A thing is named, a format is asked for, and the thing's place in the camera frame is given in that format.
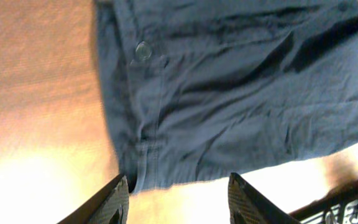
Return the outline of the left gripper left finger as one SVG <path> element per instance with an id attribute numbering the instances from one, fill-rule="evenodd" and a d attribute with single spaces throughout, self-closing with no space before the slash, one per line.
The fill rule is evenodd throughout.
<path id="1" fill-rule="evenodd" d="M 58 224 L 126 224 L 128 213 L 127 178 L 119 174 Z"/>

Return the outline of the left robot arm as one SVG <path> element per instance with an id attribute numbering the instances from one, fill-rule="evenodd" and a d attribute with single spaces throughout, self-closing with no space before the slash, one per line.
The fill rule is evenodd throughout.
<path id="1" fill-rule="evenodd" d="M 358 223 L 358 181 L 293 213 L 285 213 L 239 174 L 227 187 L 231 224 Z M 129 213 L 126 176 L 118 175 L 62 223 L 125 224 Z"/>

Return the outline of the navy blue shorts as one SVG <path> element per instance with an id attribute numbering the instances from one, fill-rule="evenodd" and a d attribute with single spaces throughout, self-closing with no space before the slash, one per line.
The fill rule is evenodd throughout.
<path id="1" fill-rule="evenodd" d="M 96 1 L 106 124 L 129 190 L 358 143 L 358 1 Z"/>

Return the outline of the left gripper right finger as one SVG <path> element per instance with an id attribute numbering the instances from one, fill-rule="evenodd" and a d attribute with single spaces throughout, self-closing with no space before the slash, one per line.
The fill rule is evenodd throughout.
<path id="1" fill-rule="evenodd" d="M 228 204 L 231 224 L 300 224 L 235 172 L 229 176 Z"/>

